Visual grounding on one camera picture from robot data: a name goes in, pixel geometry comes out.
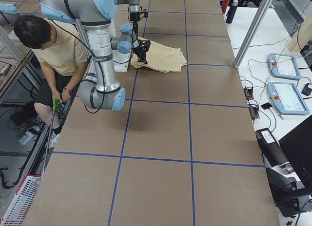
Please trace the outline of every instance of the wristband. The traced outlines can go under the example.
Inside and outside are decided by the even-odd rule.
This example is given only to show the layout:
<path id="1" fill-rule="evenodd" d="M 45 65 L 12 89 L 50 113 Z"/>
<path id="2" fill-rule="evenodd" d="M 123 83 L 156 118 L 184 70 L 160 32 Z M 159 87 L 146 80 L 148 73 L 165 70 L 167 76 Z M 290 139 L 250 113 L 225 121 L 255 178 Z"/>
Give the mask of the wristband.
<path id="1" fill-rule="evenodd" d="M 67 89 L 66 87 L 64 87 L 63 88 L 63 90 L 65 90 L 69 95 L 71 95 L 72 94 L 72 91 L 71 90 L 69 90 L 69 89 Z"/>

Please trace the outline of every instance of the man's arm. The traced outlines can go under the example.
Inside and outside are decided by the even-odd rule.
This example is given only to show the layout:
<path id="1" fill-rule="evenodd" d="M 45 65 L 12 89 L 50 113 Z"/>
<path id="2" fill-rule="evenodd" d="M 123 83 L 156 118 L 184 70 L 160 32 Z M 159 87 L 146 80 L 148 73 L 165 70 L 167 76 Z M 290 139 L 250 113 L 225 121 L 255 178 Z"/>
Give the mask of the man's arm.
<path id="1" fill-rule="evenodd" d="M 55 80 L 55 72 L 54 68 L 51 67 L 47 62 L 40 62 L 40 67 L 43 72 L 43 75 L 45 76 L 45 79 L 48 82 L 48 85 L 52 91 L 52 100 L 58 98 L 59 101 L 62 101 L 62 98 L 60 96 L 60 93 L 57 89 L 57 84 Z"/>
<path id="2" fill-rule="evenodd" d="M 88 67 L 88 62 L 83 62 L 83 63 L 77 63 L 77 69 L 74 73 L 74 75 L 72 76 L 72 78 L 70 79 L 70 81 L 68 82 L 68 84 L 65 86 L 66 89 L 63 89 L 62 92 L 62 99 L 64 102 L 69 101 L 70 100 L 70 95 L 68 91 L 72 91 L 73 88 L 81 82 L 84 73 L 86 72 L 86 69 Z"/>

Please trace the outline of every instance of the man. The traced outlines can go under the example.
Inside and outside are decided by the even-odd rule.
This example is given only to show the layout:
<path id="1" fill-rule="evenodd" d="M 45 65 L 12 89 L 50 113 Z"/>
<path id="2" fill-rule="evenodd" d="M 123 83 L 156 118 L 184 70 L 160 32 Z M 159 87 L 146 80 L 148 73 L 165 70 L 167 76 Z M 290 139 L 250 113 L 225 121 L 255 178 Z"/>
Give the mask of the man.
<path id="1" fill-rule="evenodd" d="M 69 101 L 87 68 L 87 55 L 83 45 L 71 34 L 78 32 L 71 24 L 53 24 L 33 15 L 23 15 L 14 22 L 14 32 L 20 41 L 35 53 L 45 80 L 35 100 L 39 117 L 50 126 L 53 100 Z M 57 113 L 52 124 L 49 148 L 58 141 L 62 126 Z"/>

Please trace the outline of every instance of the yellow t-shirt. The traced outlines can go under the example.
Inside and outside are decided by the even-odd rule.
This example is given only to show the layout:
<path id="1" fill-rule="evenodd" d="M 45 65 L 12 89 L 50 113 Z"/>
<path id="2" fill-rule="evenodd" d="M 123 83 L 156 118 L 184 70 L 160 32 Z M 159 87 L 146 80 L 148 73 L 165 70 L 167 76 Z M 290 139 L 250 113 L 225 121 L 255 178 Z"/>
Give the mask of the yellow t-shirt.
<path id="1" fill-rule="evenodd" d="M 55 21 L 57 25 L 79 37 L 76 28 L 67 23 Z M 77 69 L 77 63 L 87 61 L 83 45 L 72 35 L 54 25 L 58 38 L 53 46 L 44 50 L 32 49 L 39 62 L 46 62 L 63 76 L 72 76 Z"/>

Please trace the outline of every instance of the red bottle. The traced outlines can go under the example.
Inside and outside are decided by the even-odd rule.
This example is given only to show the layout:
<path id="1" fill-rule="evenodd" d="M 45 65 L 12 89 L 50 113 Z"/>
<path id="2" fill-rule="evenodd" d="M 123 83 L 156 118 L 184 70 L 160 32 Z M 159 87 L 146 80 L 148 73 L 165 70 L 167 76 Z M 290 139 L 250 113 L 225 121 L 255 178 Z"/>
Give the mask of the red bottle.
<path id="1" fill-rule="evenodd" d="M 222 13 L 223 13 L 223 14 L 225 14 L 226 8 L 229 6 L 229 2 L 230 2 L 230 0 L 223 0 L 222 6 L 221 6 L 221 9 L 222 9 Z"/>

